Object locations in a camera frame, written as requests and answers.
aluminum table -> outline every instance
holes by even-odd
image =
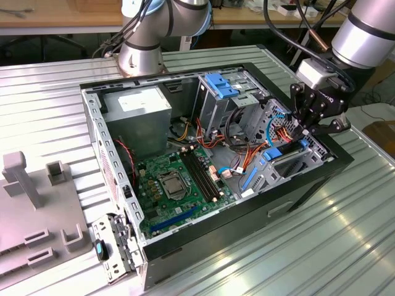
[[[257,46],[169,52],[164,60],[170,71],[253,62],[287,95],[296,81]],[[3,67],[0,77],[0,154],[22,150],[28,171],[54,160],[68,163],[88,226],[114,211],[90,145],[78,85],[120,78],[115,61]],[[302,208],[145,295],[393,295],[394,162],[356,129],[334,139],[355,161]],[[136,276],[107,286],[92,249],[0,295],[141,292]]]

table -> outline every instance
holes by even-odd
[[[99,13],[78,12],[72,0],[2,0],[1,8],[35,8],[26,19],[13,15],[0,14],[0,35],[41,35],[73,33],[108,33],[119,31],[122,27],[121,12]],[[285,17],[276,11],[270,11],[270,18],[279,28],[296,28],[300,20]],[[248,8],[213,9],[214,30],[268,28],[264,16]],[[340,27],[344,16],[336,14],[324,25]]]
[[[255,63],[287,95],[296,81],[268,50],[256,46],[164,54],[171,72],[238,62]],[[89,227],[113,211],[90,145],[78,85],[120,78],[114,59],[3,67],[0,77],[0,154],[22,149],[28,170],[53,160],[68,163]],[[355,159],[346,171],[300,209],[148,295],[393,295],[395,163],[357,129],[334,139]],[[52,296],[65,291],[138,295],[141,288],[136,276],[107,286],[92,250],[0,295]]]

blue cable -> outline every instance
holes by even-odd
[[[276,119],[276,118],[284,118],[284,115],[276,115],[276,116],[272,117],[272,118],[269,120],[269,123],[268,123],[267,126],[266,126],[266,141],[268,142],[268,144],[270,145],[270,147],[273,147],[273,142],[272,142],[272,140],[270,139],[270,126],[272,125],[273,119]]]
[[[228,166],[225,166],[225,167],[223,167],[223,168],[220,168],[219,170],[218,170],[218,174],[222,174],[224,171],[226,171],[226,170],[230,170],[230,167],[228,167]]]
[[[198,43],[199,37],[200,37],[200,35],[197,35],[195,42],[194,42],[193,45],[191,46],[191,49],[193,49],[193,48],[195,47],[196,43]]]

green circuit board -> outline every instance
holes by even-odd
[[[210,175],[207,168],[212,163],[203,149],[198,148],[193,153],[201,161],[204,161],[204,169],[207,175]],[[223,192],[223,195],[216,202],[207,202],[178,153],[161,155],[139,162],[136,165],[138,168],[144,168],[145,170],[144,176],[140,176],[139,179],[138,200],[144,213],[144,220],[140,224],[140,230],[147,239],[181,226],[209,212],[218,210],[234,201],[229,187],[223,180],[220,180],[217,183],[212,183],[218,191]],[[173,175],[181,176],[185,182],[186,193],[180,200],[168,198],[164,184],[160,181],[164,174],[170,172]],[[186,215],[187,218],[171,223],[160,230],[152,230],[159,223],[180,215]]]

cpu socket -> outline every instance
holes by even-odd
[[[181,200],[187,193],[186,184],[178,171],[169,171],[158,176],[164,191],[169,199]]]

